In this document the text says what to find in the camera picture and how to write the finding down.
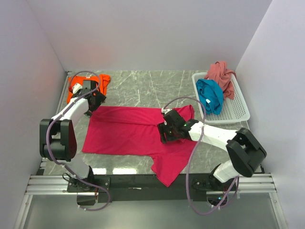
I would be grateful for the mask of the magenta t shirt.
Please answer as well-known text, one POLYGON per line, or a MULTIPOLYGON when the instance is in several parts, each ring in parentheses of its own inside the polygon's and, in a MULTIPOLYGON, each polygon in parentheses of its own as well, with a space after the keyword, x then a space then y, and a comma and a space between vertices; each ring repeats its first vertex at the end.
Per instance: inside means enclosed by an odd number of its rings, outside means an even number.
POLYGON ((149 156, 151 170, 169 187, 187 166, 195 141, 163 144, 157 128, 159 108, 100 106, 93 112, 82 151, 99 155, 149 156))

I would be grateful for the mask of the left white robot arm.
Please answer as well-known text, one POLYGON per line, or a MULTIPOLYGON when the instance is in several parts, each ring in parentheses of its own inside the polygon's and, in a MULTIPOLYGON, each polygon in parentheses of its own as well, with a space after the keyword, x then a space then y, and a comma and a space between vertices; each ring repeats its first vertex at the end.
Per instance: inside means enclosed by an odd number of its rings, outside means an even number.
POLYGON ((92 168, 76 156, 77 140, 74 125, 85 115, 91 117, 106 96, 93 80, 84 80, 72 87, 72 98, 55 116, 40 121, 40 155, 64 167, 85 192, 95 187, 92 168))

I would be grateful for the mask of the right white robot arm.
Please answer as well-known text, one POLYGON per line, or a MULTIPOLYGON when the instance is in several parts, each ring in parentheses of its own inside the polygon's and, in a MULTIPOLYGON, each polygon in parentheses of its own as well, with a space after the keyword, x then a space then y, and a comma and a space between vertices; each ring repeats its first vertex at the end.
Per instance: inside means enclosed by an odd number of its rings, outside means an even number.
POLYGON ((162 143, 190 140, 203 142, 226 151, 230 160, 218 165, 210 175, 209 185, 220 190, 237 176, 251 177, 267 152, 247 128, 227 130, 195 119, 186 121, 176 110, 162 109, 164 122, 158 124, 162 143))

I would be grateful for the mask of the folded orange t shirt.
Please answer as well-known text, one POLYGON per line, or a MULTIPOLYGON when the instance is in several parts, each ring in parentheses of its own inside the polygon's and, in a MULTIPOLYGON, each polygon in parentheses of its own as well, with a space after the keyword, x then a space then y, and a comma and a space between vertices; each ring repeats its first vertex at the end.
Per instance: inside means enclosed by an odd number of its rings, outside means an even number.
POLYGON ((75 84, 80 84, 83 85, 83 81, 84 80, 92 80, 95 81, 96 83, 98 83, 99 78, 101 80, 100 86, 99 86, 99 91, 103 94, 106 95, 107 94, 107 87, 108 84, 111 81, 111 77, 109 75, 106 74, 100 74, 99 77, 93 75, 93 76, 80 76, 80 75, 76 75, 73 79, 72 77, 68 78, 68 96, 66 99, 66 103, 68 104, 72 98, 72 87, 75 84))

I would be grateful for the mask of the teal blue t shirt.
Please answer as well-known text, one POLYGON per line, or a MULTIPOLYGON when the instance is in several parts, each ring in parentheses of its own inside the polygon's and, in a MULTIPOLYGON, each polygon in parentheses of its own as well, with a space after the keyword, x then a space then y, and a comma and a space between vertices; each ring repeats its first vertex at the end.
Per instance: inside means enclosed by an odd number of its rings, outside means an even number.
POLYGON ((198 79, 196 89, 199 101, 204 105, 206 114, 219 115, 224 103, 224 95, 214 80, 198 79))

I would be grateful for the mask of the white plastic basket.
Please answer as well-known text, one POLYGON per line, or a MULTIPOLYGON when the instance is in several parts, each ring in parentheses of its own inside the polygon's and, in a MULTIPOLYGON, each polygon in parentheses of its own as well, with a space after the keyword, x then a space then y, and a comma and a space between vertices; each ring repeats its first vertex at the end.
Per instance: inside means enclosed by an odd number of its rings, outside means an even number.
MULTIPOLYGON (((196 82, 198 79, 205 79, 207 73, 195 73, 192 75, 193 86, 195 90, 196 99, 199 100, 198 92, 196 89, 196 82)), ((230 124, 247 121, 250 118, 250 113, 247 108, 246 102, 237 83, 237 80, 232 76, 231 82, 234 86, 234 99, 224 98, 222 111, 219 115, 206 114, 205 107, 199 105, 199 110, 202 118, 205 118, 208 124, 230 124)))

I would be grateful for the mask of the salmon pink t shirt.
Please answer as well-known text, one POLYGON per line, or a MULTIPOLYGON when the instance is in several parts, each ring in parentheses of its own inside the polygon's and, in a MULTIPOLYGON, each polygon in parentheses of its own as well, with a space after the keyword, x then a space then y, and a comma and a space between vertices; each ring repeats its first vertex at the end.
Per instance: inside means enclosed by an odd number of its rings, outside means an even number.
POLYGON ((234 99, 234 86, 231 82, 232 76, 236 78, 236 73, 227 68, 226 61, 218 61, 211 64, 210 69, 204 77, 207 80, 214 80, 222 89, 224 98, 234 99))

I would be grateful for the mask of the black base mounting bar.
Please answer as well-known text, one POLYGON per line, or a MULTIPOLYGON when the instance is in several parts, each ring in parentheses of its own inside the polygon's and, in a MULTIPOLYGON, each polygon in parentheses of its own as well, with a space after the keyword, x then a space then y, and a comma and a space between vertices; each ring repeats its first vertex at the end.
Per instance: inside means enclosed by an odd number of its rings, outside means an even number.
POLYGON ((184 200, 187 193, 192 201, 211 201, 216 205, 227 190, 235 191, 236 184, 230 179, 221 183, 208 173, 180 174, 166 187, 155 175, 95 175, 93 183, 103 189, 90 187, 74 178, 69 178, 68 193, 85 193, 88 197, 77 197, 80 205, 95 202, 184 200))

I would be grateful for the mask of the aluminium frame rail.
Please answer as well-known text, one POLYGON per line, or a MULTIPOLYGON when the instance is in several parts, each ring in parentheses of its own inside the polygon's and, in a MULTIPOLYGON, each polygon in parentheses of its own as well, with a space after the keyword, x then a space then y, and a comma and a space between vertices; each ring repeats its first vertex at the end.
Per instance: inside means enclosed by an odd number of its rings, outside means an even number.
POLYGON ((31 176, 26 195, 63 195, 67 193, 68 181, 61 176, 31 176))

